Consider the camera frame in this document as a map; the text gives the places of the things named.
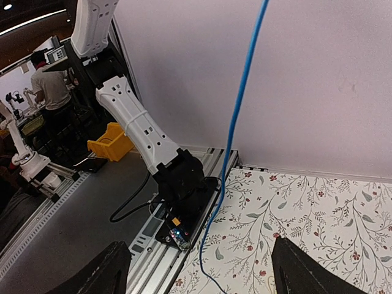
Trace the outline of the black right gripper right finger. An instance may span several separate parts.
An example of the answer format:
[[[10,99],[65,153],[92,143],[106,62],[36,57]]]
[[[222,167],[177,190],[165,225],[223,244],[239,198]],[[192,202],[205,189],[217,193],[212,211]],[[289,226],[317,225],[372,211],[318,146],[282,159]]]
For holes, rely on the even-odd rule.
[[[271,258],[278,294],[363,293],[324,269],[288,238],[276,239]]]

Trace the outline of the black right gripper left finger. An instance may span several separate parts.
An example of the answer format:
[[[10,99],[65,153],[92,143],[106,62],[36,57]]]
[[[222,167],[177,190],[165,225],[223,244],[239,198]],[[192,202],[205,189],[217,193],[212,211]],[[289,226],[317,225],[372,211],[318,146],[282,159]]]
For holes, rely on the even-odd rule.
[[[49,293],[125,293],[132,256],[124,241],[114,241],[77,274]]]

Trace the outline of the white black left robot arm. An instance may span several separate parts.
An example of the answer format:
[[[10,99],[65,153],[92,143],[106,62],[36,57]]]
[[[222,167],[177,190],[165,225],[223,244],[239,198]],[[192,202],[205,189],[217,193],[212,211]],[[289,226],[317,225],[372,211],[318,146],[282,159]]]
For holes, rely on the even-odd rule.
[[[73,69],[80,85],[115,118],[157,183],[150,216],[113,270],[116,293],[169,293],[220,188],[203,164],[156,124],[135,95],[123,57],[108,33],[117,1],[67,1],[73,32],[55,69]]]

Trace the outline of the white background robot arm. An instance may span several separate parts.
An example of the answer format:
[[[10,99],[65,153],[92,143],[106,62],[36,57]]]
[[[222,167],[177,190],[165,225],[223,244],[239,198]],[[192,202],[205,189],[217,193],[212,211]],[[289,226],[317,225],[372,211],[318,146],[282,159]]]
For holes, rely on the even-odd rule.
[[[17,150],[12,157],[12,163],[21,167],[21,176],[25,180],[32,181],[50,163],[50,159],[40,155],[24,143],[13,114],[3,102],[1,102],[1,114],[4,117],[1,129],[8,130]]]

